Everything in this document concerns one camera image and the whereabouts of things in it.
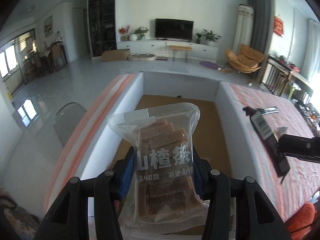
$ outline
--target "gray curtain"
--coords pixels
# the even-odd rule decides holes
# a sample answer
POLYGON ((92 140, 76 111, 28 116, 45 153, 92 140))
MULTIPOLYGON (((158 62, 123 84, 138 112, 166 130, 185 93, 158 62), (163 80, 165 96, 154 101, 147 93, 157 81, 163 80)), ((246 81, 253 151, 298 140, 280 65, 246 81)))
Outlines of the gray curtain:
POLYGON ((248 4, 255 11, 251 48, 264 53, 270 24, 271 0, 248 0, 248 4))

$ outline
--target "open cardboard box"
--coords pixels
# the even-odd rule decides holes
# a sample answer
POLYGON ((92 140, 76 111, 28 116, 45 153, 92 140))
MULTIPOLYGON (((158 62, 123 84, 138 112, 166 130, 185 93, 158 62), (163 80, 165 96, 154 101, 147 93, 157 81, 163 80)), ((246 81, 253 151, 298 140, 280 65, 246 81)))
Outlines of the open cardboard box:
POLYGON ((101 54, 102 62, 128 60, 129 49, 107 50, 101 54))

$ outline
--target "white cabinet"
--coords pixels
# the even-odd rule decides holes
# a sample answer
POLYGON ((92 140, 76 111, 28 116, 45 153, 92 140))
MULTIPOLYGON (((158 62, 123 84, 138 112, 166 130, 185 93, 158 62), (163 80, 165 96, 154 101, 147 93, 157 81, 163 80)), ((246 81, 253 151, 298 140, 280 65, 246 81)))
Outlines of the white cabinet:
MULTIPOLYGON (((172 57, 173 50, 170 46, 189 46, 192 51, 189 52, 189 59, 206 60, 216 63, 218 56, 218 48, 207 45, 200 45, 179 41, 122 41, 117 43, 117 49, 130 49, 131 54, 151 53, 156 56, 172 57)), ((177 50, 176 57, 184 58, 185 51, 177 50)))
POLYGON ((207 45, 193 44, 190 56, 217 59, 218 48, 207 45))

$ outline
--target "drawer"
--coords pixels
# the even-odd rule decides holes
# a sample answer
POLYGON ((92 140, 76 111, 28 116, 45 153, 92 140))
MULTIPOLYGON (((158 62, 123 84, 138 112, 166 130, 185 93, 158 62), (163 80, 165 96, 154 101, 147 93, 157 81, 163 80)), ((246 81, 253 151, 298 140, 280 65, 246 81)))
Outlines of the drawer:
POLYGON ((218 48, 196 44, 192 46, 192 52, 190 52, 190 56, 200 58, 217 59, 217 55, 218 48))
POLYGON ((164 42, 157 41, 131 41, 121 42, 117 45, 118 49, 130 49, 131 54, 147 54, 147 53, 167 53, 164 42))

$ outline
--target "white label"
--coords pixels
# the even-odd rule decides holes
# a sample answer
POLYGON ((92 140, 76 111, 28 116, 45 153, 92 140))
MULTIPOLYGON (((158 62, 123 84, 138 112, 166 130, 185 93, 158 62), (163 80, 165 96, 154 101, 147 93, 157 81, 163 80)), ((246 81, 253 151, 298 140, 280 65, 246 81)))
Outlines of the white label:
POLYGON ((258 130, 263 140, 267 139, 273 134, 270 126, 268 125, 266 120, 264 120, 263 116, 259 111, 257 111, 253 116, 251 116, 250 120, 252 124, 255 126, 255 128, 258 130))
POLYGON ((141 151, 137 151, 137 170, 149 170, 152 166, 154 170, 169 168, 171 167, 170 158, 175 160, 174 165, 184 165, 191 161, 190 153, 186 151, 186 146, 181 147, 176 146, 174 150, 170 153, 169 150, 161 148, 160 151, 151 150, 150 163, 148 163, 148 157, 146 155, 141 156, 141 151))

